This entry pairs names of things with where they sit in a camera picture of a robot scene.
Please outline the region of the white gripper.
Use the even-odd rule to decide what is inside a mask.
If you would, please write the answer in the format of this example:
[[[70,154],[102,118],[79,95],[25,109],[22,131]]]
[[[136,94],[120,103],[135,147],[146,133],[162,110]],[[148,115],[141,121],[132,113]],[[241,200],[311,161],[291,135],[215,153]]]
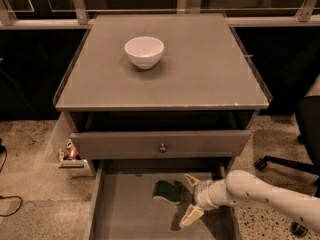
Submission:
[[[210,198],[209,188],[212,184],[211,181],[201,181],[192,176],[191,174],[185,174],[185,179],[193,190],[194,200],[197,205],[190,204],[179,222],[181,228],[189,227],[199,218],[204,215],[204,210],[209,211],[216,209],[217,206],[213,203]]]

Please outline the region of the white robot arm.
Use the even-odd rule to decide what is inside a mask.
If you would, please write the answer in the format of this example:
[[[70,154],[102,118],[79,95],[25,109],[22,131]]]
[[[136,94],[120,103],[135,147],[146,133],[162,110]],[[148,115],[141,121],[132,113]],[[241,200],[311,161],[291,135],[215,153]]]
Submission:
[[[281,212],[294,222],[320,233],[320,199],[276,187],[243,170],[233,170],[221,180],[200,181],[190,174],[185,178],[194,190],[195,204],[190,204],[179,226],[188,227],[205,211],[222,206],[241,206],[260,202]]]

